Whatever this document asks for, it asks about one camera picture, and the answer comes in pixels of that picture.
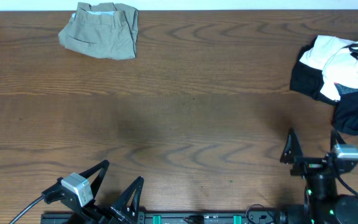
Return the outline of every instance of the green tape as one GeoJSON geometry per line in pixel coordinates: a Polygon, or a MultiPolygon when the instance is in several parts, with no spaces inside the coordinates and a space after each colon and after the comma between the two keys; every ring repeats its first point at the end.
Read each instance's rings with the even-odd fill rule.
{"type": "Polygon", "coordinates": [[[233,224],[241,224],[241,216],[240,215],[233,216],[233,224]]]}
{"type": "Polygon", "coordinates": [[[160,215],[153,216],[153,224],[161,224],[161,216],[160,215]]]}

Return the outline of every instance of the folded gray shorts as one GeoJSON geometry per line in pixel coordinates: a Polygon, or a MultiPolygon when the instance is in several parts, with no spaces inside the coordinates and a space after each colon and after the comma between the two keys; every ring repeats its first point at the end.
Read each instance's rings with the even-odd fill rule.
{"type": "Polygon", "coordinates": [[[135,58],[137,18],[137,9],[125,4],[79,2],[59,41],[67,49],[95,58],[135,58]]]}

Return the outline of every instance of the black cloth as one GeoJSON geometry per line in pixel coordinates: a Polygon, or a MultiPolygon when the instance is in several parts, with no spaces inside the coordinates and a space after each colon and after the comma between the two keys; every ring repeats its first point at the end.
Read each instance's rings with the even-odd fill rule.
{"type": "Polygon", "coordinates": [[[341,96],[334,112],[333,125],[342,133],[358,135],[358,92],[341,96]]]}
{"type": "Polygon", "coordinates": [[[313,48],[315,41],[316,39],[314,39],[310,45],[304,46],[300,50],[296,64],[292,69],[290,90],[305,94],[306,96],[310,96],[315,100],[322,101],[329,105],[336,105],[336,101],[333,101],[320,93],[320,90],[324,85],[322,71],[309,67],[299,61],[303,53],[313,48]]]}
{"type": "Polygon", "coordinates": [[[351,89],[337,84],[336,87],[341,95],[341,100],[339,102],[330,100],[320,93],[324,85],[322,71],[311,68],[299,61],[306,51],[313,48],[315,41],[316,39],[300,50],[292,70],[290,90],[305,94],[329,105],[336,105],[333,126],[342,133],[358,135],[358,89],[351,89]]]}

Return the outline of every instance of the wooden table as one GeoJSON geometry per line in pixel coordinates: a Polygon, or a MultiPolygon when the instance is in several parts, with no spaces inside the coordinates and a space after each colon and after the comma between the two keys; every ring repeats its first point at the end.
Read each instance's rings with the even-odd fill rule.
{"type": "MultiPolygon", "coordinates": [[[[358,40],[358,11],[142,11],[123,61],[60,46],[71,13],[0,12],[0,223],[103,159],[101,203],[139,175],[147,210],[302,202],[278,161],[287,130],[322,157],[333,107],[289,91],[291,68],[318,34],[358,40]]],[[[343,179],[358,190],[358,166],[343,179]]],[[[20,223],[63,210],[42,202],[20,223]]]]}

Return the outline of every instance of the white background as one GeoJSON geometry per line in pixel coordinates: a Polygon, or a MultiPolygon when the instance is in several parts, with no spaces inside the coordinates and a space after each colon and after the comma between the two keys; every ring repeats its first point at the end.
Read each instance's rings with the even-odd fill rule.
{"type": "MultiPolygon", "coordinates": [[[[0,11],[74,11],[78,1],[95,0],[0,0],[0,11]]],[[[227,9],[358,9],[358,0],[117,0],[138,10],[227,9]]]]}

